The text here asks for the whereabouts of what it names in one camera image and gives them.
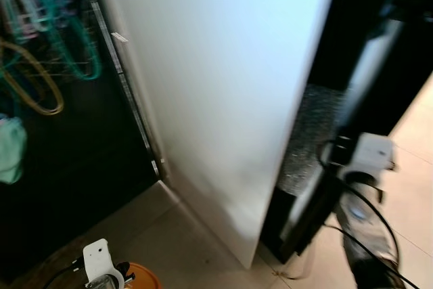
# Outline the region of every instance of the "white door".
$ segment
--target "white door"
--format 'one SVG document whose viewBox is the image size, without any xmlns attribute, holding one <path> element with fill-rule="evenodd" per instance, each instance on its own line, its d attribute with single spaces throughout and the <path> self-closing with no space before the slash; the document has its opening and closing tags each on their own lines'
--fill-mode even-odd
<svg viewBox="0 0 433 289">
<path fill-rule="evenodd" d="M 105 1 L 171 184 L 249 267 L 330 0 Z"/>
</svg>

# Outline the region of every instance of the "orange container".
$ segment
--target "orange container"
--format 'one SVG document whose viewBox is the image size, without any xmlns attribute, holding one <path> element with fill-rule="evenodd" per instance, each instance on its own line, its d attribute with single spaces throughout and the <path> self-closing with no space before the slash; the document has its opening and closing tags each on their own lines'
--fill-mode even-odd
<svg viewBox="0 0 433 289">
<path fill-rule="evenodd" d="M 135 280 L 129 282 L 125 288 L 128 289 L 162 289 L 160 280 L 156 275 L 144 266 L 136 263 L 129 263 L 128 275 L 135 274 Z"/>
</svg>

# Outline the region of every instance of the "tiled floor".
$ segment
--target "tiled floor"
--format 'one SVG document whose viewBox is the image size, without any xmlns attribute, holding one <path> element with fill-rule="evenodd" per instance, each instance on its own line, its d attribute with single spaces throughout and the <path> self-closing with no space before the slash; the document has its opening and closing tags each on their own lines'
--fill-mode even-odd
<svg viewBox="0 0 433 289">
<path fill-rule="evenodd" d="M 399 170 L 384 175 L 384 214 L 397 233 L 401 272 L 420 288 L 433 288 L 432 119 L 433 79 L 394 130 Z M 334 217 L 329 222 L 336 223 Z M 341 235 L 334 230 L 323 228 L 311 251 L 288 265 L 279 264 L 260 245 L 251 270 L 245 270 L 161 183 L 96 225 L 88 236 L 106 237 L 116 259 L 145 265 L 166 289 L 356 288 Z M 314 262 L 305 280 L 276 275 L 284 271 L 297 276 L 309 254 L 314 255 Z"/>
</svg>

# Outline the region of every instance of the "yellow hanger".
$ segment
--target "yellow hanger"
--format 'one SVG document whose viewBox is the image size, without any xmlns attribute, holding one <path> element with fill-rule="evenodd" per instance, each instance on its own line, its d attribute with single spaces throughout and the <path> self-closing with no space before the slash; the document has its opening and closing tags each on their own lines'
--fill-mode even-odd
<svg viewBox="0 0 433 289">
<path fill-rule="evenodd" d="M 33 66 L 33 68 L 35 68 L 35 70 L 37 72 L 39 72 L 39 74 L 45 79 L 45 82 L 47 83 L 49 88 L 53 91 L 55 100 L 57 102 L 57 106 L 56 106 L 56 108 L 54 108 L 52 110 L 47 109 L 47 108 L 43 108 L 42 106 L 40 106 L 36 101 L 33 100 L 33 98 L 31 98 L 31 96 L 29 94 L 27 94 L 27 92 L 25 90 L 23 90 L 23 88 L 17 83 L 17 81 L 12 77 L 12 75 L 6 69 L 4 69 L 3 66 L 0 66 L 0 74 L 2 74 L 4 76 L 4 79 L 7 81 L 7 83 L 9 83 L 9 85 L 12 87 L 12 89 L 21 97 L 21 99 L 28 106 L 30 106 L 33 110 L 35 110 L 39 114 L 54 115 L 54 114 L 60 113 L 64 107 L 63 96 L 62 96 L 62 93 L 60 93 L 58 86 L 56 85 L 54 80 L 51 78 L 51 76 L 48 74 L 46 69 L 44 69 L 44 67 L 42 67 L 42 65 L 36 60 L 36 58 L 30 52 L 28 52 L 25 48 L 23 48 L 19 45 L 4 41 L 2 38 L 0 38 L 0 58 L 2 58 L 2 56 L 3 56 L 3 48 L 4 47 L 21 54 L 24 58 L 27 59 L 27 61 Z"/>
</svg>

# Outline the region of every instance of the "green cloth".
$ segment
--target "green cloth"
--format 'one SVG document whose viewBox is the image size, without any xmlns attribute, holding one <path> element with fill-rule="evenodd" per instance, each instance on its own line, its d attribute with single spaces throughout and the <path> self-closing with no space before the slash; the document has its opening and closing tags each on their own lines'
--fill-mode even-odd
<svg viewBox="0 0 433 289">
<path fill-rule="evenodd" d="M 19 118 L 6 118 L 4 114 L 0 118 L 0 182 L 13 184 L 22 175 L 27 134 Z"/>
</svg>

